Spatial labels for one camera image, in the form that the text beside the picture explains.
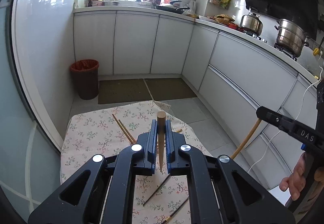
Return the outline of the person's right hand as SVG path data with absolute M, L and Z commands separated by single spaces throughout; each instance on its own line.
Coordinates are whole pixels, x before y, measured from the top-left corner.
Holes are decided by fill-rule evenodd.
M 305 163 L 305 153 L 303 153 L 298 162 L 296 163 L 293 173 L 289 177 L 285 177 L 281 180 L 281 183 L 279 184 L 279 189 L 283 192 L 285 192 L 287 189 L 289 190 L 289 193 L 291 195 L 291 199 L 293 201 L 296 201 L 299 196 L 300 192 L 305 187 L 305 177 L 304 172 L 306 168 Z

